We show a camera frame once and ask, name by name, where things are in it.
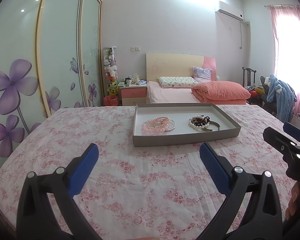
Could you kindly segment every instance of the mug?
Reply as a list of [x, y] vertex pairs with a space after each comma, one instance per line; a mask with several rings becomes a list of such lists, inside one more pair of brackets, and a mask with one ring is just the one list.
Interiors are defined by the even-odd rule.
[[131, 78], [127, 78], [126, 81], [127, 81], [127, 86], [131, 86], [132, 79]]

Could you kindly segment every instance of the bed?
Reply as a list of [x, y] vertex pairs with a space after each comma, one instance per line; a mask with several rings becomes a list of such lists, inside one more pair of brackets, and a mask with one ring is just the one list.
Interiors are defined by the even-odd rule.
[[147, 53], [147, 103], [200, 103], [190, 88], [161, 88], [159, 77], [190, 77], [192, 67], [211, 68], [211, 79], [216, 80], [216, 60], [210, 57], [177, 54]]
[[[282, 123], [258, 106], [220, 108], [242, 129], [238, 137], [212, 141], [210, 145], [247, 172], [270, 170], [284, 211], [293, 181], [285, 174], [287, 165], [282, 155], [262, 139], [268, 126], [283, 133]], [[133, 106], [67, 108], [44, 121], [0, 169], [2, 216], [15, 227], [18, 200], [28, 172], [52, 173], [95, 143], [99, 160], [74, 200], [104, 240], [196, 238], [224, 200], [199, 159], [200, 144], [134, 147], [134, 110]], [[69, 231], [53, 195], [49, 198], [59, 225]], [[247, 203], [245, 198], [233, 228], [239, 225]]]

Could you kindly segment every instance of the wardrobe door frame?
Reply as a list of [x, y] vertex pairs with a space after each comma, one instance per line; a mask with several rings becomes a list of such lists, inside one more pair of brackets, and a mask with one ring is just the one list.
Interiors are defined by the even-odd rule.
[[[41, 34], [41, 21], [42, 21], [42, 12], [44, 9], [44, 2], [45, 0], [40, 1], [40, 6], [39, 6], [39, 11], [38, 11], [38, 18], [37, 18], [37, 26], [36, 26], [36, 36], [35, 36], [35, 52], [36, 52], [36, 63], [37, 63], [37, 74], [38, 74], [38, 79], [39, 79], [39, 88], [40, 88], [40, 93], [43, 101], [43, 106], [44, 110], [47, 114], [47, 117], [51, 116], [50, 110], [49, 110], [49, 105], [47, 98], [45, 96], [45, 88], [44, 88], [44, 83], [43, 83], [43, 78], [42, 78], [42, 68], [41, 68], [41, 59], [40, 59], [40, 34]], [[99, 70], [100, 73], [102, 73], [102, 57], [101, 57], [101, 37], [100, 37], [100, 22], [101, 22], [101, 6], [102, 6], [102, 1], [98, 0], [100, 3], [99, 7], [99, 17], [98, 17], [98, 42], [99, 42]], [[78, 1], [78, 11], [77, 11], [77, 33], [76, 33], [76, 47], [77, 47], [77, 60], [78, 60], [78, 68], [79, 68], [79, 78], [80, 78], [80, 88], [81, 88], [81, 93], [82, 93], [82, 99], [84, 102], [85, 106], [88, 106], [88, 96], [85, 91], [85, 81], [84, 81], [84, 70], [83, 70], [83, 64], [82, 64], [82, 43], [81, 43], [81, 25], [82, 25], [82, 5], [83, 5], [83, 0]], [[102, 87], [102, 93], [104, 96], [104, 84], [103, 80], [100, 80], [101, 82], [101, 87]]]

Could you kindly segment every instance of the chair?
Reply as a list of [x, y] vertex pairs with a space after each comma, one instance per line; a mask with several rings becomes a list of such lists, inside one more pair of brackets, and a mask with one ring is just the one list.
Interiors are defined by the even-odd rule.
[[256, 70], [253, 70], [251, 68], [244, 68], [242, 67], [243, 69], [243, 83], [242, 83], [242, 86], [244, 86], [244, 72], [247, 71], [247, 86], [251, 86], [251, 72], [253, 72], [253, 83], [256, 83]]

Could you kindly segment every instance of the drawer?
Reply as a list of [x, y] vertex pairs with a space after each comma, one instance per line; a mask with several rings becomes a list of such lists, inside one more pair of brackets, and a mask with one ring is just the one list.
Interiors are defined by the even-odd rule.
[[122, 88], [122, 98], [145, 98], [147, 94], [147, 88]]
[[123, 106], [136, 106], [137, 104], [145, 104], [145, 103], [146, 103], [146, 98], [122, 98]]

